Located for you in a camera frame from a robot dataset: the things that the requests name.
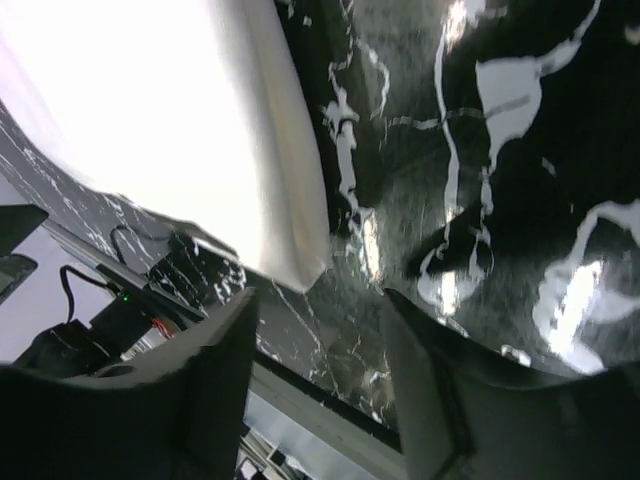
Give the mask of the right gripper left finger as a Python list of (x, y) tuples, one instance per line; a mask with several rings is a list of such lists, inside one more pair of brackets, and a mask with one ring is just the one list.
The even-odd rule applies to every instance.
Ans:
[(1, 369), (5, 479), (230, 479), (256, 349), (253, 289), (91, 376)]

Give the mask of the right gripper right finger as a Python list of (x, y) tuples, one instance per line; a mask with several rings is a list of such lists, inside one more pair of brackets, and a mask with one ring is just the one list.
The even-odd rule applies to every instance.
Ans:
[(635, 479), (639, 366), (522, 366), (385, 293), (383, 338), (412, 479)]

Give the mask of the white t-shirt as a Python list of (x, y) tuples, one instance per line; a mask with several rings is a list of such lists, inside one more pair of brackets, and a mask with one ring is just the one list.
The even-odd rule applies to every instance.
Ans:
[(1, 99), (52, 163), (297, 292), (325, 184), (271, 1), (5, 1)]

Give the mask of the black marbled table mat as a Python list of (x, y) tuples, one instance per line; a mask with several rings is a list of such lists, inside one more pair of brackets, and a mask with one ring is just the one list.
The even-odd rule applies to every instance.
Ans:
[(325, 184), (330, 258), (308, 291), (78, 183), (1, 99), (2, 174), (196, 309), (255, 289), (260, 352), (387, 428), (387, 289), (530, 368), (638, 358), (637, 2), (271, 2)]

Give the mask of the aluminium rail extrusion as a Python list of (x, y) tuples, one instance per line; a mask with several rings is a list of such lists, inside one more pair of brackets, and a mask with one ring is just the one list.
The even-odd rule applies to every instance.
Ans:
[(302, 386), (253, 365), (246, 423), (313, 479), (405, 479), (403, 455), (313, 398)]

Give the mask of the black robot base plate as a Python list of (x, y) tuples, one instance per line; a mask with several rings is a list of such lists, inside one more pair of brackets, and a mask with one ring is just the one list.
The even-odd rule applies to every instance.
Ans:
[[(44, 227), (67, 253), (93, 273), (71, 264), (58, 269), (67, 300), (66, 315), (35, 336), (13, 362), (19, 368), (56, 378), (93, 374), (175, 338), (215, 312), (213, 307), (192, 307), (51, 220)], [(76, 315), (78, 296), (73, 293), (71, 277), (112, 296), (87, 323)]]

